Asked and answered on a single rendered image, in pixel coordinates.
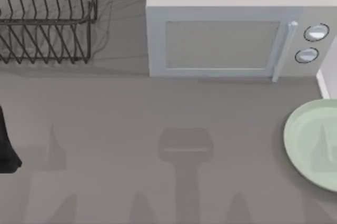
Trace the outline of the microwave oven door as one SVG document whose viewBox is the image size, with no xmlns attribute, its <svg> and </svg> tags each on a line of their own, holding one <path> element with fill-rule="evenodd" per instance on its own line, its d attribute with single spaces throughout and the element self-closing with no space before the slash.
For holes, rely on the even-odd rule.
<svg viewBox="0 0 337 224">
<path fill-rule="evenodd" d="M 149 6 L 152 77 L 271 77 L 296 7 Z"/>
</svg>

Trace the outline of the pale green plate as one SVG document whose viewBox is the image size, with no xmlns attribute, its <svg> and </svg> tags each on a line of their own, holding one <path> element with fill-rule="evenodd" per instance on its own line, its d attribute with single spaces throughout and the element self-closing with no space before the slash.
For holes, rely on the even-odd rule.
<svg viewBox="0 0 337 224">
<path fill-rule="evenodd" d="M 285 123 L 283 144 L 299 174 L 337 192 L 337 99 L 314 100 L 295 109 Z"/>
</svg>

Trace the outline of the small round microwave knob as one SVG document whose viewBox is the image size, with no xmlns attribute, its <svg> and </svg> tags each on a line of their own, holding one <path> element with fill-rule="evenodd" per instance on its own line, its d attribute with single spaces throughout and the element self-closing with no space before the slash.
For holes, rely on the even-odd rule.
<svg viewBox="0 0 337 224">
<path fill-rule="evenodd" d="M 299 50 L 294 58 L 299 64 L 307 64 L 315 61 L 319 56 L 319 51 L 316 48 L 310 47 L 307 49 Z"/>
</svg>

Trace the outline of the large round microwave knob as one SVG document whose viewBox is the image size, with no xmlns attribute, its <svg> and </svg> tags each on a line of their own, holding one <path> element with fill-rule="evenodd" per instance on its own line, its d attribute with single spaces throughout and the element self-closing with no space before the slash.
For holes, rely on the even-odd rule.
<svg viewBox="0 0 337 224">
<path fill-rule="evenodd" d="M 326 24 L 318 24 L 314 26 L 309 26 L 304 31 L 304 38 L 309 42 L 318 42 L 325 39 L 330 32 L 330 28 Z"/>
</svg>

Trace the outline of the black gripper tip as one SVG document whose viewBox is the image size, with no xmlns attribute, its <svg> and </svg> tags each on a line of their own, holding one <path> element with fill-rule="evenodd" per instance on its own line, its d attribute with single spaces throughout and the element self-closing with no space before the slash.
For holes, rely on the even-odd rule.
<svg viewBox="0 0 337 224">
<path fill-rule="evenodd" d="M 4 113 L 0 106 L 0 174 L 13 174 L 22 166 L 7 133 Z"/>
</svg>

